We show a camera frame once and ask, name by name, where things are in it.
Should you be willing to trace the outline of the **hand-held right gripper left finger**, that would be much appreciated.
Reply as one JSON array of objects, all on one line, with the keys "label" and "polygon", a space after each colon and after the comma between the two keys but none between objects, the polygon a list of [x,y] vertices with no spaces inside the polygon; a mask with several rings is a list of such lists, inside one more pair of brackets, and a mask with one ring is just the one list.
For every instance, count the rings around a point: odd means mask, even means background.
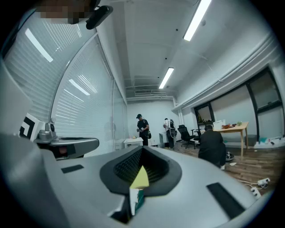
[{"label": "hand-held right gripper left finger", "polygon": [[58,161],[50,154],[50,184],[64,212],[53,227],[143,228],[141,215],[132,216],[130,197],[111,192],[104,180],[117,187],[125,182],[114,174],[120,159],[131,158],[141,146],[102,155]]}]

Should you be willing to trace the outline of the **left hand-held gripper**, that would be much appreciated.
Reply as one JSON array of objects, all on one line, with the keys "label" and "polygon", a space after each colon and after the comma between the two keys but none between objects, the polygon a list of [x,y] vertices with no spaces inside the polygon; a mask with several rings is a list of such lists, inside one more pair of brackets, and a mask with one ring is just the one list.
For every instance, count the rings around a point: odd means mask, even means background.
[{"label": "left hand-held gripper", "polygon": [[83,156],[99,147],[97,138],[57,137],[54,124],[54,118],[43,122],[27,114],[20,127],[19,136],[36,143],[40,149],[52,151],[57,159]]}]

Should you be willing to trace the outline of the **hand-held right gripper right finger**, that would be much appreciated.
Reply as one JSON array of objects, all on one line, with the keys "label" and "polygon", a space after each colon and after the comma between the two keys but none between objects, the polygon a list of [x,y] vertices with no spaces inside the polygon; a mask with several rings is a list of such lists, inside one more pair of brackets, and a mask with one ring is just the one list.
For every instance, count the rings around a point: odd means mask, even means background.
[{"label": "hand-held right gripper right finger", "polygon": [[[182,169],[178,185],[165,196],[147,197],[131,220],[131,228],[242,228],[261,210],[262,201],[242,183],[204,160],[156,148]],[[207,186],[220,183],[245,211],[233,221]]]}]

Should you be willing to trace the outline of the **glass partition with blinds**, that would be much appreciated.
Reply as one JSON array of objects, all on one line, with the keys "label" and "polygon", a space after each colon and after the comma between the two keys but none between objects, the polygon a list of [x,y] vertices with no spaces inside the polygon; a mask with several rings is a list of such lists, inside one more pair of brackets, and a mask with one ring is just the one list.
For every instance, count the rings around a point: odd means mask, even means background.
[{"label": "glass partition with blinds", "polygon": [[87,30],[85,22],[27,13],[4,62],[32,101],[29,114],[54,121],[59,137],[97,138],[88,156],[124,148],[126,96],[111,18]]}]

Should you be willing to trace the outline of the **small white table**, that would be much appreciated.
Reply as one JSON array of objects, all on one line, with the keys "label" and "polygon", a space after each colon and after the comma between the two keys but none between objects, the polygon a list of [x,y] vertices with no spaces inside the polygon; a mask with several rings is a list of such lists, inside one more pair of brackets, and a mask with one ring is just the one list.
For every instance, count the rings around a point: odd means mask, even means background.
[{"label": "small white table", "polygon": [[142,146],[143,139],[141,137],[138,138],[127,138],[124,142],[125,148],[129,146]]}]

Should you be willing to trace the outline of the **black office chair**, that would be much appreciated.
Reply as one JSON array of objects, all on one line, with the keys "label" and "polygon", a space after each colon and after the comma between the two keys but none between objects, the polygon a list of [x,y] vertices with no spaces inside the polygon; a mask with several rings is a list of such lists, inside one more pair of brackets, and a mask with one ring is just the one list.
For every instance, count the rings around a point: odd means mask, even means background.
[{"label": "black office chair", "polygon": [[197,141],[198,143],[200,143],[200,137],[201,137],[201,131],[200,129],[192,129],[192,136],[194,141]]},{"label": "black office chair", "polygon": [[191,130],[192,135],[190,135],[186,126],[179,125],[178,131],[181,135],[181,139],[184,141],[181,147],[185,146],[185,148],[187,149],[189,145],[193,145],[194,149],[196,149],[195,145],[196,135],[194,135],[194,129]]}]

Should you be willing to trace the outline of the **white cabinet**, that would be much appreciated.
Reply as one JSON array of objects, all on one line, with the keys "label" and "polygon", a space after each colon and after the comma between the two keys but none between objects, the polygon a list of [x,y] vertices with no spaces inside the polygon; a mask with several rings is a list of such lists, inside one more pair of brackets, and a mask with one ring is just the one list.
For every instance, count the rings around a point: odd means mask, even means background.
[{"label": "white cabinet", "polygon": [[169,147],[169,141],[166,132],[159,133],[159,148]]}]

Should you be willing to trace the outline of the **white box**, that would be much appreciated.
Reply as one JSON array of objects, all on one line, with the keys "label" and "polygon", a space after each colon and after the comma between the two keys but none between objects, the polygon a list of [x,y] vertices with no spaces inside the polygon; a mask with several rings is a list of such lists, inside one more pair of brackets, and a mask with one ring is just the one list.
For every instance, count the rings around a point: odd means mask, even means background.
[{"label": "white box", "polygon": [[213,129],[214,130],[221,130],[221,129],[223,129],[223,126],[225,126],[225,125],[226,125],[225,119],[213,122]]}]

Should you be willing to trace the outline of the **light wooden table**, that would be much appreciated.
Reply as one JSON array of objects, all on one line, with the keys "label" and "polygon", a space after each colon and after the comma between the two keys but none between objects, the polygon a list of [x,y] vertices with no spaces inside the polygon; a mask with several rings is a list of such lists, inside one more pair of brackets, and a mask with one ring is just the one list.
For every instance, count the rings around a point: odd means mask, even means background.
[{"label": "light wooden table", "polygon": [[[246,149],[248,149],[248,127],[249,122],[242,122],[241,125],[235,125],[234,127],[229,127],[227,129],[219,129],[219,130],[214,130],[218,131],[220,133],[224,134],[229,134],[229,133],[240,133],[240,146],[241,146],[241,151],[240,151],[240,159],[243,160],[244,157],[244,145],[246,146]],[[245,131],[245,138],[246,138],[246,144],[244,143],[244,136],[243,132]]]}]

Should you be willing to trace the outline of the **long ceiling light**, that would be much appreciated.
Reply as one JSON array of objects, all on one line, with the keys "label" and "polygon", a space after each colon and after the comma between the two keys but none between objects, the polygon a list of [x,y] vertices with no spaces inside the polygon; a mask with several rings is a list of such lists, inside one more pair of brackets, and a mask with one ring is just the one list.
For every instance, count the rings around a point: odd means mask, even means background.
[{"label": "long ceiling light", "polygon": [[199,0],[194,16],[192,17],[192,20],[183,36],[184,40],[190,41],[193,38],[211,2],[212,0]]},{"label": "long ceiling light", "polygon": [[164,76],[164,78],[163,78],[163,80],[159,86],[159,89],[163,89],[165,87],[165,85],[166,85],[168,79],[170,78],[170,76],[172,75],[173,71],[174,71],[174,68],[172,68],[172,67],[169,67],[167,69],[167,72],[166,72],[166,74],[165,74],[165,76]]}]

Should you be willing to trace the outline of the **black framed window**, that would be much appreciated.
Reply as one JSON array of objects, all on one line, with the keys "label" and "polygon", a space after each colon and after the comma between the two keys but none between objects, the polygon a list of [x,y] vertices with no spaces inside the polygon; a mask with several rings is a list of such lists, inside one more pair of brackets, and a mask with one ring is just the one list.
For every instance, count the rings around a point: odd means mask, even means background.
[{"label": "black framed window", "polygon": [[[259,143],[259,138],[267,138],[266,143],[285,137],[285,112],[281,93],[272,70],[265,67],[236,88],[194,108],[198,129],[224,120],[234,127],[249,122],[248,145]],[[240,143],[240,133],[222,134],[226,143]]]}]

